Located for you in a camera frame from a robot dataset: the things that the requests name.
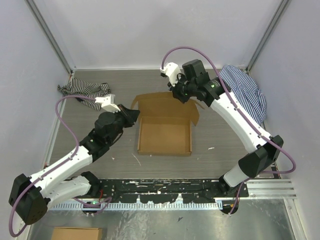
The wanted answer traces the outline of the brown cardboard box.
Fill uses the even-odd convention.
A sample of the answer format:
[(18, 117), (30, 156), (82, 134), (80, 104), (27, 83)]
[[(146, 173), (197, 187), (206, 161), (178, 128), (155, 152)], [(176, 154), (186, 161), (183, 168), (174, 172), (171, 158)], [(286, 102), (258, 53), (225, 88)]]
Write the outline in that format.
[(181, 103), (171, 92), (137, 95), (131, 108), (140, 111), (137, 152), (140, 155), (190, 156), (192, 153), (192, 125), (198, 124), (196, 100)]

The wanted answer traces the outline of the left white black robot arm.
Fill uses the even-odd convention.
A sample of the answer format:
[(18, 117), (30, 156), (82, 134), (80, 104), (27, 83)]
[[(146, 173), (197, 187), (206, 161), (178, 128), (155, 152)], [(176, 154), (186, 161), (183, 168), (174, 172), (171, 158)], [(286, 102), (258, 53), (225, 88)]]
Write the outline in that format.
[(26, 225), (39, 221), (55, 205), (79, 196), (95, 198), (100, 194), (100, 180), (90, 171), (67, 178), (102, 157), (132, 127), (139, 110), (117, 105), (116, 112), (102, 112), (94, 128), (69, 154), (31, 176), (20, 174), (14, 179), (9, 204)]

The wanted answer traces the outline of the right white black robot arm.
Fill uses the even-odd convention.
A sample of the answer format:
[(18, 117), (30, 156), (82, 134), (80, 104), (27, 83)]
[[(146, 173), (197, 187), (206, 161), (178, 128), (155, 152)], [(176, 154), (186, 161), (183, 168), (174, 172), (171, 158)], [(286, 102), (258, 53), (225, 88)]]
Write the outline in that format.
[(175, 99), (186, 103), (191, 97), (204, 102), (217, 112), (234, 130), (247, 155), (219, 178), (220, 192), (232, 197), (238, 185), (253, 179), (273, 164), (283, 146), (283, 139), (271, 136), (247, 113), (221, 76), (210, 78), (201, 60), (191, 60), (179, 67), (169, 62), (161, 74), (169, 79), (168, 87)]

